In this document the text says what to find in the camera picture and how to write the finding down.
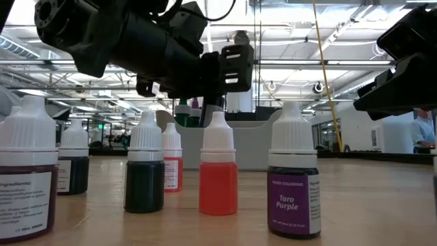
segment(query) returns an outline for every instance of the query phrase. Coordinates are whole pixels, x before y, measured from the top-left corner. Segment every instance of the blue shirt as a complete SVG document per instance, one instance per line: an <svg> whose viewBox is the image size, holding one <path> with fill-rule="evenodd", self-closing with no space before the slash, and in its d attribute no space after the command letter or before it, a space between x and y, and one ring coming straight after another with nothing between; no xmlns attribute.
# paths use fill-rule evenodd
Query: blue shirt
<svg viewBox="0 0 437 246"><path fill-rule="evenodd" d="M417 144L418 141L426 141L431 144L436 142L436 133L432 120L418 116L412 122L410 130L413 144Z"/></svg>

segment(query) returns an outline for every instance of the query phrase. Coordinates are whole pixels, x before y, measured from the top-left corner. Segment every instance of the purple label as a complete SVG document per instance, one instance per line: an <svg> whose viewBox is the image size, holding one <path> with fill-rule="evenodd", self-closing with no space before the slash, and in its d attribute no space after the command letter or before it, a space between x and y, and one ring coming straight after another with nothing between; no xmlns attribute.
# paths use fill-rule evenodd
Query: purple label
<svg viewBox="0 0 437 246"><path fill-rule="evenodd" d="M310 234L308 176L268 174L268 226Z"/></svg>

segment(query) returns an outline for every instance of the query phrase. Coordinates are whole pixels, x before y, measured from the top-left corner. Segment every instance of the ceiling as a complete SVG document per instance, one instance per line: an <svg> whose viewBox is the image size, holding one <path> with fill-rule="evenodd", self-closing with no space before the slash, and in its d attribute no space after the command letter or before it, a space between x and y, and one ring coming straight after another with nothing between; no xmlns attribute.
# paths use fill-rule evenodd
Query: ceiling
<svg viewBox="0 0 437 246"><path fill-rule="evenodd" d="M203 13L210 18L216 18L228 11L232 0L198 0L197 3ZM316 12L320 28L320 40L324 59L360 60L360 61L388 61L391 60L382 49L376 45L376 40L388 28L393 26L401 17L415 6L413 1L346 1L328 0L317 4ZM51 51L59 59L71 59L69 54L41 43L33 23L34 0L15 0L2 37L29 51L29 54L47 54ZM313 6L308 0L236 0L231 14L219 21L210 23L204 31L201 41L204 52L220 51L224 46L233 44L232 37L238 30L244 30L256 50L258 60L320 60L318 33L315 28ZM1 46L1 59L24 59L23 54L16 55ZM282 65L281 69L268 66L256 66L260 73L253 73L253 81L261 81L261 98L324 98L325 93L314 94L313 86L324 81L321 66L306 67L301 65ZM100 79L80 74L74 65L61 65L56 71L39 66L30 65L0 65L5 75L15 76L7 81L0 79L6 86L30 85L33 87L59 86L76 87L124 87L124 90L111 92L98 91L50 91L49 97L63 98L140 98L135 92L136 79L120 68L119 72L105 73ZM356 89L370 82L386 67L362 66L352 64L347 68L329 66L326 78L331 93L336 98L355 98ZM267 90L264 85L271 85L273 90ZM70 101L69 105L83 104L81 101ZM128 112L140 112L144 106L153 109L171 110L171 100L128 101ZM261 101L263 105L278 106L277 101ZM119 111L120 105L110 105L107 100L87 102L88 107L99 111ZM315 105L314 102L304 102L303 107L309 109L325 109L327 104Z"/></svg>

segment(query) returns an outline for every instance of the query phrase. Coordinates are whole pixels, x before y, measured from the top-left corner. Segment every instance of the yellow pole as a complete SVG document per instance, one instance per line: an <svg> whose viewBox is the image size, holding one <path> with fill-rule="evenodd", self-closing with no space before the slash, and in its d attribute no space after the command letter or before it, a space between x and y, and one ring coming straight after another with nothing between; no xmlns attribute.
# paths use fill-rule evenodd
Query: yellow pole
<svg viewBox="0 0 437 246"><path fill-rule="evenodd" d="M326 69L325 69L325 62L323 59L322 41L320 40L319 24L317 22L317 11L315 10L315 0L313 0L313 10L314 10L314 19L315 19L315 29L317 31L317 39L319 41L318 44L319 44L319 50L320 50L320 59L322 60L321 63L322 63L322 68L323 68L323 79L325 80L326 95L328 96L328 99L329 99L330 111L333 114L334 128L335 128L335 133L337 134L337 141L339 142L340 152L343 152L343 148L342 148L343 144L341 144L339 127L337 125L337 118L335 117L334 104L333 104L332 100L330 99L328 79L326 78Z"/></svg>

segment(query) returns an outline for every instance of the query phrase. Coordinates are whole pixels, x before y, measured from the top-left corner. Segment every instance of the red liquid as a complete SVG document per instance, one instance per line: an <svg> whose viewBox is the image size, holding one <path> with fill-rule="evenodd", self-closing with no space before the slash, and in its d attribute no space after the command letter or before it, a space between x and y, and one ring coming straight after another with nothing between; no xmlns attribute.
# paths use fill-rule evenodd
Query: red liquid
<svg viewBox="0 0 437 246"><path fill-rule="evenodd" d="M200 165L199 209L207 215L230 215L238 209L238 169L235 163Z"/></svg>
<svg viewBox="0 0 437 246"><path fill-rule="evenodd" d="M177 161L178 162L178 187L175 189L167 189L164 188L164 192L177 192L182 190L182 168L184 166L182 157L164 157L164 163L165 161Z"/></svg>

